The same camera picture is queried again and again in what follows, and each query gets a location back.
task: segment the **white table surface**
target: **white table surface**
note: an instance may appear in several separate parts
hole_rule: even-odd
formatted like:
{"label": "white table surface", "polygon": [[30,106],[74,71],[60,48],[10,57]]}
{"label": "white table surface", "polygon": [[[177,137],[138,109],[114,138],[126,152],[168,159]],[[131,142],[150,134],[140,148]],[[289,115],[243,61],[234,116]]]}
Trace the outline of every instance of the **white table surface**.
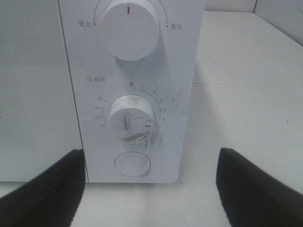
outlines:
{"label": "white table surface", "polygon": [[204,14],[178,182],[87,184],[72,227],[230,226],[221,147],[303,193],[303,47],[251,13]]}

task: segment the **black rubber pad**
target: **black rubber pad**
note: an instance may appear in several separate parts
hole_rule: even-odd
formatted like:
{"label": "black rubber pad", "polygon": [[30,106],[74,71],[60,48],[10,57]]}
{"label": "black rubber pad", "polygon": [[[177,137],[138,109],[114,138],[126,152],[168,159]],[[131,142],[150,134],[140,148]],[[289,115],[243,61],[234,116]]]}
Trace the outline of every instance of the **black rubber pad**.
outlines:
{"label": "black rubber pad", "polygon": [[303,196],[232,149],[221,149],[216,184],[233,227],[303,227]]}
{"label": "black rubber pad", "polygon": [[0,199],[0,227],[69,227],[84,187],[84,152],[73,150]]}

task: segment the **white appliance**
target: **white appliance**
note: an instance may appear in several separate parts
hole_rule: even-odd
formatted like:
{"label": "white appliance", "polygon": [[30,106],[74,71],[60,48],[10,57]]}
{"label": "white appliance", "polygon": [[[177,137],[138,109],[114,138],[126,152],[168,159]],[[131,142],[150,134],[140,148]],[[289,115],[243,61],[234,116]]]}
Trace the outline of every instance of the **white appliance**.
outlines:
{"label": "white appliance", "polygon": [[175,182],[204,4],[0,0],[0,179],[83,148],[89,182]]}

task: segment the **gray wall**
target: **gray wall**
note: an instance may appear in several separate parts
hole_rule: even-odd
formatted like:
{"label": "gray wall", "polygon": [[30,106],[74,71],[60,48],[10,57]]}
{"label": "gray wall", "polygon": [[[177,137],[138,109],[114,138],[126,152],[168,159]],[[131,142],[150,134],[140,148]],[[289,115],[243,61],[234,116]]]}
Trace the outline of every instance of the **gray wall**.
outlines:
{"label": "gray wall", "polygon": [[256,0],[206,0],[205,10],[253,12]]}
{"label": "gray wall", "polygon": [[303,0],[258,0],[255,13],[303,46]]}

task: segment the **control panel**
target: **control panel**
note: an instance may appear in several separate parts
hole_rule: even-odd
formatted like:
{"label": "control panel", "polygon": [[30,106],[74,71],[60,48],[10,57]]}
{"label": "control panel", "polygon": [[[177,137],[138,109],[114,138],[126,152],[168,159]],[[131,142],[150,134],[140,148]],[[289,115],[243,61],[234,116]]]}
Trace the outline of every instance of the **control panel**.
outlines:
{"label": "control panel", "polygon": [[59,0],[90,182],[178,179],[204,4]]}

